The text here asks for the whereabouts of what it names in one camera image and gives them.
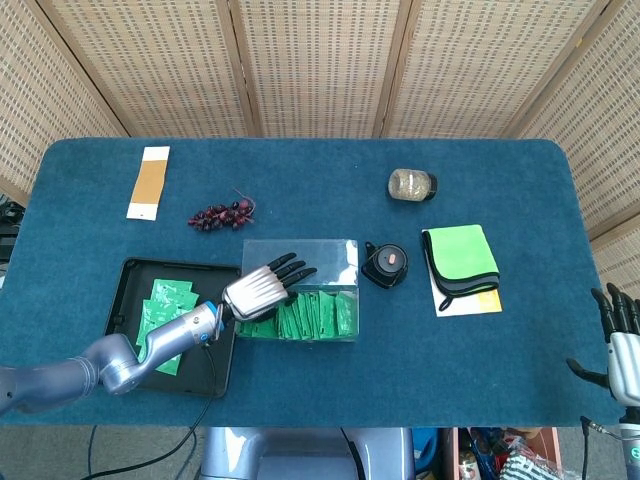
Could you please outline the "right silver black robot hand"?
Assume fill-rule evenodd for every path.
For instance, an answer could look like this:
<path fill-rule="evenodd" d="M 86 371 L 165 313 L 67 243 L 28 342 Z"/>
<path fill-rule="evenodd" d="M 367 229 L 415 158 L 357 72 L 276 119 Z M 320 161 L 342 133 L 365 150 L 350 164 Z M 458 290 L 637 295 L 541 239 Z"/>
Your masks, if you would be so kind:
<path fill-rule="evenodd" d="M 607 389 L 623 407 L 639 407 L 639 300 L 632 299 L 613 283 L 607 283 L 608 298 L 593 288 L 604 341 L 607 372 L 584 369 L 575 359 L 567 359 L 569 369 L 580 379 Z"/>

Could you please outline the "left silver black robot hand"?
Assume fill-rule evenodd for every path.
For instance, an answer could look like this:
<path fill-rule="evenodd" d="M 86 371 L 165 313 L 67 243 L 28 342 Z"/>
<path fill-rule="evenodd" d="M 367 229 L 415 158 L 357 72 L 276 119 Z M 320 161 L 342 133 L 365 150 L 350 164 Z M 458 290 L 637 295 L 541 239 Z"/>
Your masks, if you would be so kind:
<path fill-rule="evenodd" d="M 264 322 L 273 317 L 280 306 L 290 305 L 298 294 L 291 287 L 314 275 L 297 254 L 290 252 L 243 275 L 225 287 L 217 316 L 224 322 Z"/>

